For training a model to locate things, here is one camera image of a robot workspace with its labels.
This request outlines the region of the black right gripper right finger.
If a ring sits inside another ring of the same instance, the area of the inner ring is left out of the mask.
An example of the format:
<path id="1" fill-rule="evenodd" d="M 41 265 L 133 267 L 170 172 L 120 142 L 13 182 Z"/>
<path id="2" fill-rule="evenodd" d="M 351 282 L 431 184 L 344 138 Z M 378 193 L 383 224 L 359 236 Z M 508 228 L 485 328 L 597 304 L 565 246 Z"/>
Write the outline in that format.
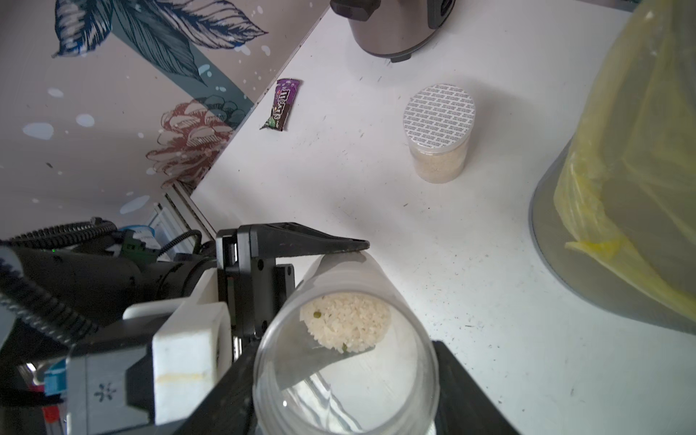
<path id="1" fill-rule="evenodd" d="M 446 344 L 432 343 L 440 374 L 440 400 L 434 419 L 436 433 L 519 435 Z"/>

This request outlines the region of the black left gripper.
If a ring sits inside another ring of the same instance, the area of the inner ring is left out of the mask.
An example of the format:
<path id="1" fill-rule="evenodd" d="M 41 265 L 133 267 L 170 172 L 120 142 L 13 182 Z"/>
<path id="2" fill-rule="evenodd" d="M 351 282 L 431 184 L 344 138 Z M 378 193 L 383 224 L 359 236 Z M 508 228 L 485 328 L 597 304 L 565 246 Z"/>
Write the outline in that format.
<path id="1" fill-rule="evenodd" d="M 223 229 L 216 235 L 219 300 L 228 304 L 233 357 L 260 340 L 295 290 L 295 268 L 279 257 L 309 257 L 368 250 L 370 242 L 337 237 L 295 223 Z"/>

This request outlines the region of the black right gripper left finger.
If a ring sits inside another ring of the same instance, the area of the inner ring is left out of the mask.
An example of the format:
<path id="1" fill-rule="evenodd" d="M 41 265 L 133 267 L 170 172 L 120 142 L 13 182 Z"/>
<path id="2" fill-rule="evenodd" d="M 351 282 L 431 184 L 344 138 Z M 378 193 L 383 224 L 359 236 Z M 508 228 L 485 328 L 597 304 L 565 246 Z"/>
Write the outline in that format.
<path id="1" fill-rule="evenodd" d="M 196 411 L 175 434 L 254 434 L 257 429 L 253 386 L 260 342 L 243 349 Z"/>

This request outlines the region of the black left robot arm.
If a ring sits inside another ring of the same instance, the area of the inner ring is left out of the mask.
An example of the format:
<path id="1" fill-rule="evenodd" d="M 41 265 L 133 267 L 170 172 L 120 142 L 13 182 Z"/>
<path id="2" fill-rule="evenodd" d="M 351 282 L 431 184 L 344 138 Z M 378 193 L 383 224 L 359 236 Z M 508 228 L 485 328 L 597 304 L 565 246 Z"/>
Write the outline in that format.
<path id="1" fill-rule="evenodd" d="M 102 219 L 3 241 L 1 364 L 63 363 L 65 385 L 3 386 L 2 406 L 63 404 L 70 434 L 259 433 L 253 366 L 290 259 L 369 243 L 292 222 L 188 236 L 172 260 Z"/>

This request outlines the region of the small clear jar with rice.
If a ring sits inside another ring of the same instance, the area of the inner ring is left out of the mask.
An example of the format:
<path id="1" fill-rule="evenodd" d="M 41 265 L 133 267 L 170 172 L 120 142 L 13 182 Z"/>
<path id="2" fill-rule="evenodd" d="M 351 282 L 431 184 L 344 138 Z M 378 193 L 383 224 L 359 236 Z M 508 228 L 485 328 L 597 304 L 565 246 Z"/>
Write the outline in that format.
<path id="1" fill-rule="evenodd" d="M 320 257 L 266 331 L 254 407 L 264 434 L 431 434 L 434 346 L 366 252 Z"/>

